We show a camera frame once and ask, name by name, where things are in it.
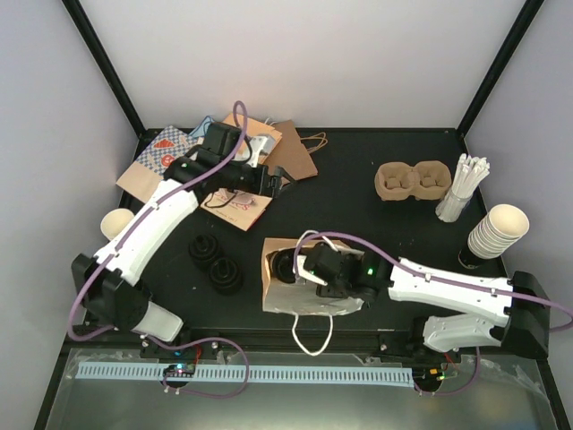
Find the black frame edge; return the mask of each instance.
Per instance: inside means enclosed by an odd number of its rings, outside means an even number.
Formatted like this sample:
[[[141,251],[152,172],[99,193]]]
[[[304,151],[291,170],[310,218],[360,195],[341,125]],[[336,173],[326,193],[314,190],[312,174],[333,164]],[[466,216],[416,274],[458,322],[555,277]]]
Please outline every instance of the black frame edge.
[[[135,106],[127,95],[127,91],[125,91],[111,60],[107,56],[106,50],[99,41],[98,35],[92,27],[88,15],[83,10],[83,7],[81,7],[80,0],[62,0],[62,3],[64,3],[65,8],[72,17],[83,41],[86,43],[92,56],[96,60],[99,69],[104,74],[111,91],[114,92],[115,98],[132,125],[135,134],[137,134],[138,137],[142,136],[145,133],[146,128],[143,126],[143,122],[135,110]]]
[[[495,84],[508,65],[513,53],[516,51],[519,42],[521,42],[521,39],[526,34],[529,25],[541,8],[543,1],[544,0],[526,0],[524,3],[519,15],[511,26],[511,30],[509,30],[508,36],[503,41],[500,50],[495,56],[490,69],[483,78],[474,99],[467,108],[462,121],[459,123],[458,134],[461,137],[465,137],[467,132],[469,132],[469,129],[472,127],[472,124],[482,110],[483,105],[485,105],[485,102],[490,97]]]

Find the paper cup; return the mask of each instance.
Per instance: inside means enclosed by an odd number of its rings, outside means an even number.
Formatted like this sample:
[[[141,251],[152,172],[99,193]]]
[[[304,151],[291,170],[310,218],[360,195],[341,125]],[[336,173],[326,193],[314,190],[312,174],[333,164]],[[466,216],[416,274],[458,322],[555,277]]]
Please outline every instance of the paper cup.
[[[129,209],[115,209],[109,212],[99,224],[99,229],[107,240],[113,240],[135,217]]]
[[[475,226],[459,253],[459,262],[474,269],[502,255],[529,230],[527,215],[510,204],[495,206]]]
[[[510,204],[498,204],[487,214],[487,225],[497,236],[508,239],[521,238],[529,231],[527,215]]]
[[[518,239],[506,239],[503,237],[496,236],[491,230],[486,228],[485,223],[480,222],[475,230],[477,230],[476,234],[478,234],[480,237],[482,237],[484,240],[490,243],[510,246],[518,241]]]

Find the white paper cup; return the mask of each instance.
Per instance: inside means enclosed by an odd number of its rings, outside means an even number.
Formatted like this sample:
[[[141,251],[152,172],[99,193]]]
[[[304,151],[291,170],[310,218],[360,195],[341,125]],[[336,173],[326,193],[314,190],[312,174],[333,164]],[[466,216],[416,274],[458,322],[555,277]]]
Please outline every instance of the white paper cup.
[[[476,234],[482,237],[483,240],[492,244],[511,246],[518,241],[518,239],[506,239],[504,237],[496,236],[495,233],[485,226],[485,223],[480,222],[475,230]]]
[[[485,260],[502,255],[529,230],[525,213],[509,204],[495,206],[475,226],[467,239],[467,246]]]
[[[519,239],[529,231],[527,215],[510,204],[498,204],[487,214],[487,225],[499,237]]]
[[[129,209],[115,209],[101,220],[99,229],[107,240],[113,240],[134,217]]]
[[[488,245],[476,235],[471,235],[467,244],[470,250],[481,258],[495,258],[505,251],[505,248]]]

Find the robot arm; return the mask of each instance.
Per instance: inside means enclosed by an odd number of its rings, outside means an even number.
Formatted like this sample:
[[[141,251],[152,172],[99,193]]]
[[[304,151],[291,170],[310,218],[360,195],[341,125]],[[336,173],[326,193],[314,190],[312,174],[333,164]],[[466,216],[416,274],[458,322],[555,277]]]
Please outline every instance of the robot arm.
[[[494,346],[527,358],[547,358],[549,309],[543,305],[513,300],[495,291],[515,291],[547,298],[537,279],[517,271],[513,279],[479,278],[440,271],[401,259],[401,264],[426,273],[416,277],[370,251],[344,253],[317,244],[297,259],[301,277],[316,283],[320,297],[356,297],[373,301],[384,288],[389,298],[444,307],[460,315],[416,320],[412,346],[424,346],[440,353],[454,348]],[[446,282],[465,282],[491,289],[491,293],[459,288]]]
[[[192,190],[180,190],[159,204],[163,196],[219,164],[236,146],[239,134],[240,130],[230,125],[212,124],[202,146],[171,164],[150,200],[114,240],[93,257],[80,254],[73,261],[74,283],[80,291],[90,274],[109,255],[114,256],[83,300],[84,306],[102,323],[113,324],[121,331],[137,331],[172,341],[183,321],[154,304],[141,282],[141,273],[153,254],[175,227],[219,188],[277,197],[284,188],[283,176],[290,184],[294,183],[281,168],[277,175],[271,176],[266,166],[256,166],[255,152],[248,160],[231,161]],[[134,225],[137,229],[131,232]]]

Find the purple cable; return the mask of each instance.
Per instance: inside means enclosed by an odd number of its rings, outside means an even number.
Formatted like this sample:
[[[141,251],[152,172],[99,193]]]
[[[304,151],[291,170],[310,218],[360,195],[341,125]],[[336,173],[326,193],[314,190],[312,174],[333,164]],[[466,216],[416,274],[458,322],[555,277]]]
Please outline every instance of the purple cable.
[[[170,345],[163,343],[159,339],[155,339],[152,336],[148,336],[148,339],[151,340],[152,342],[155,342],[157,345],[159,345],[163,349],[167,349],[169,351],[178,351],[180,349],[195,347],[195,346],[200,345],[200,344],[205,343],[205,342],[223,342],[223,343],[226,343],[228,345],[231,345],[243,357],[243,360],[244,360],[244,379],[243,379],[243,382],[241,383],[241,385],[237,389],[235,389],[235,390],[233,390],[227,394],[210,394],[208,392],[196,391],[196,390],[187,390],[187,389],[183,389],[183,388],[179,389],[180,392],[185,392],[187,394],[193,394],[195,396],[200,396],[200,397],[206,397],[207,399],[223,400],[223,399],[231,399],[232,397],[234,397],[238,394],[241,394],[244,391],[244,389],[247,387],[247,383],[249,382],[249,372],[250,372],[249,359],[247,358],[243,349],[239,345],[234,343],[232,340],[225,339],[225,338],[205,338],[205,339],[194,340],[193,342],[185,343],[184,345],[172,347]],[[166,387],[168,389],[171,388],[171,387],[167,386],[167,375],[163,378],[162,383],[163,383],[164,387]]]
[[[420,395],[424,396],[433,396],[433,397],[448,397],[453,396],[456,394],[460,394],[467,390],[472,384],[477,381],[477,378],[480,375],[480,369],[482,367],[482,354],[480,353],[480,349],[478,347],[475,348],[475,370],[474,374],[472,375],[472,379],[470,379],[467,383],[463,386],[459,387],[457,390],[454,391],[447,391],[447,392],[432,392],[432,391],[423,391],[418,384],[414,382],[414,389],[420,393]]]
[[[364,240],[358,236],[348,235],[346,233],[339,233],[337,231],[324,231],[324,232],[319,232],[316,234],[311,234],[309,236],[306,236],[303,240],[300,241],[298,246],[295,248],[295,258],[294,258],[295,262],[296,262],[296,257],[298,256],[298,254],[299,254],[299,252],[300,252],[300,250],[304,244],[306,244],[310,240],[317,239],[317,238],[320,238],[323,236],[325,236],[325,237],[336,237],[339,239],[346,239],[346,240],[350,240],[352,242],[356,242],[357,244],[360,244],[362,246],[365,246],[365,247],[371,249],[376,254],[380,255],[382,258],[384,258],[388,262],[391,262],[395,266],[398,266],[403,271],[406,271],[407,273],[410,273],[411,275],[416,276],[418,278],[424,278],[425,279],[425,277],[426,277],[425,273],[423,273],[421,271],[415,271],[414,269],[411,269],[411,268],[405,266],[404,264],[402,264],[398,260],[392,258],[387,253],[382,251],[378,246],[371,244],[367,240]],[[296,264],[293,264],[293,270],[295,271],[296,276],[298,276],[298,267]],[[443,282],[444,284],[453,285],[454,287],[468,288],[468,289],[472,289],[474,291],[481,291],[483,293],[488,293],[488,294],[492,293],[491,288],[480,287],[479,285],[468,284],[466,282],[461,282],[458,280],[445,279],[445,278],[442,278],[440,276],[432,276],[432,279],[436,280],[438,282]],[[495,294],[499,295],[499,296],[509,296],[509,297],[517,298],[519,300],[526,300],[528,302],[537,303],[539,305],[554,307],[555,309],[559,309],[564,314],[567,314],[569,317],[571,317],[570,322],[563,324],[563,325],[559,325],[557,327],[553,327],[550,329],[550,332],[564,331],[564,330],[568,330],[568,329],[573,327],[573,310],[569,309],[563,305],[560,305],[559,303],[555,303],[555,302],[552,302],[551,300],[546,300],[546,299],[540,298],[540,297],[529,296],[527,294],[515,293],[513,291],[506,291],[503,289],[496,289]]]
[[[157,201],[158,205],[163,203],[165,200],[167,200],[171,196],[179,193],[180,191],[186,190],[187,188],[189,188],[191,186],[197,185],[199,182],[204,181],[209,176],[214,175],[215,173],[219,172],[219,170],[221,168],[223,168],[229,161],[231,161],[233,159],[233,157],[236,155],[236,153],[241,148],[241,145],[243,144],[243,140],[247,134],[247,124],[248,124],[247,108],[241,100],[236,101],[235,104],[233,105],[233,117],[235,118],[235,121],[236,121],[237,109],[239,107],[243,111],[243,127],[241,128],[241,134],[239,135],[239,140],[237,141],[237,144],[233,148],[231,153],[229,155],[227,155],[214,168],[208,170],[207,172],[203,173],[202,175],[197,176],[196,178],[192,179],[191,181],[189,181],[185,184],[182,184],[182,185],[178,186],[177,188],[174,188],[169,193],[166,193],[165,195],[161,196]],[[135,229],[138,226],[140,226],[140,224],[153,211],[154,211],[154,209],[149,207],[148,209],[145,210],[145,212],[143,212],[141,214],[141,216],[137,220],[135,220],[135,222],[125,232],[124,236],[117,242],[117,245],[115,246],[116,251],[119,251],[120,249],[122,249],[122,247],[125,245],[125,242],[133,234]],[[106,259],[98,266],[98,268],[96,270],[94,270],[94,272],[91,274],[91,276],[88,278],[88,280],[86,280],[86,283],[83,284],[83,287],[81,287],[81,290],[78,293],[78,296],[73,301],[72,309],[70,309],[70,315],[68,317],[68,327],[67,327],[67,332],[68,332],[68,336],[70,337],[70,339],[76,340],[78,342],[82,342],[85,340],[90,340],[92,338],[95,338],[96,336],[103,333],[104,331],[108,331],[108,330],[111,330],[114,328],[113,325],[106,325],[104,327],[101,327],[101,328],[91,332],[90,334],[86,334],[85,336],[78,336],[77,334],[75,334],[73,332],[73,317],[75,316],[76,312],[78,311],[78,307],[80,306],[81,301],[85,297],[88,290],[91,288],[91,285],[96,280],[98,275],[106,268],[106,266],[109,264],[109,262],[112,260],[112,258],[114,258],[114,256],[112,254],[108,255],[106,257]]]

